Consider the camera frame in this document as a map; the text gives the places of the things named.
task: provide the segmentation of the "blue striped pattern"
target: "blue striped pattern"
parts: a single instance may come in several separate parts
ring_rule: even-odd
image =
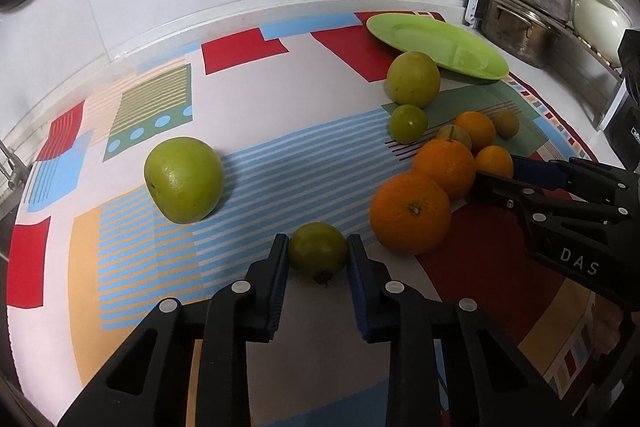
[[[382,108],[310,127],[223,158],[222,207],[176,225],[146,187],[100,212],[98,291],[104,329],[138,324],[164,296],[208,298],[267,256],[278,232],[324,221],[374,240],[369,201],[380,184],[410,168],[385,146]]]

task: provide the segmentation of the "green plate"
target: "green plate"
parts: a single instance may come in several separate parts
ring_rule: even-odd
[[[422,52],[447,70],[485,80],[500,80],[509,66],[482,39],[429,16],[381,13],[367,20],[367,29],[381,41],[403,52]]]

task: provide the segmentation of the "orange fruit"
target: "orange fruit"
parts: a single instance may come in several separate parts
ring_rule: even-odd
[[[449,198],[433,180],[404,172],[388,179],[375,193],[369,222],[389,250],[406,255],[427,252],[449,231]]]
[[[436,138],[420,147],[414,158],[414,172],[430,177],[454,201],[471,190],[476,179],[476,162],[464,144]]]
[[[513,178],[511,155],[499,145],[490,145],[482,149],[476,156],[476,168],[489,174]]]
[[[495,138],[494,122],[487,115],[477,111],[467,111],[458,115],[454,123],[468,132],[471,137],[471,150],[474,153],[491,145]]]

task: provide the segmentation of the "patterned tablecloth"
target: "patterned tablecloth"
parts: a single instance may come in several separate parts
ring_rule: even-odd
[[[368,34],[371,15],[289,21],[179,50],[53,121],[18,212],[7,295],[20,383],[53,421],[159,299],[208,298],[264,257],[275,233],[309,221],[361,234],[370,257],[429,298],[474,298],[578,405],[594,365],[591,293],[527,260],[510,213],[458,202],[444,245],[415,258],[373,236],[370,198],[410,168],[420,143],[386,133],[395,105],[380,80],[398,52]],[[511,153],[593,158],[514,75],[483,83],[444,73],[422,142],[464,110],[503,107],[522,122],[514,139],[497,139]],[[144,185],[148,152],[174,136],[208,142],[226,169],[219,210],[192,225],[167,221]],[[446,417],[437,343],[436,352]],[[257,425],[384,425],[388,346],[359,338],[344,274],[328,289],[292,275],[280,331],[248,347],[248,365]]]

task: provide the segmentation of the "dish rack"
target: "dish rack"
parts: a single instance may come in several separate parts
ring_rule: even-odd
[[[609,100],[607,100],[607,103],[605,104],[603,110],[599,114],[596,114],[593,121],[594,127],[597,130],[604,130],[604,128],[609,124],[610,120],[613,118],[613,115],[615,114],[615,112],[618,110],[618,107],[620,106],[620,104],[623,102],[624,95],[626,93],[626,90],[624,87],[624,79],[622,78],[620,73],[617,70],[615,70],[611,66],[610,62],[606,58],[604,58],[593,46],[591,46],[587,41],[581,38],[571,26],[566,25],[554,19],[553,17],[550,17],[543,11],[537,9],[532,5],[526,4],[521,0],[509,0],[509,1],[525,10],[534,12],[536,15],[540,17],[540,19],[544,23],[556,29],[556,31],[558,31],[558,33],[561,36],[564,36],[565,38],[569,38],[574,42],[578,42],[578,45],[583,47],[585,50],[587,50],[587,52],[589,52],[589,54],[602,65],[604,70],[607,71],[607,73],[609,73],[610,76],[612,76],[615,79],[616,87],[613,90],[613,95],[609,98]],[[469,0],[466,6],[465,21],[472,28],[478,28],[482,20],[481,15],[478,13],[479,3],[480,3],[480,0]]]

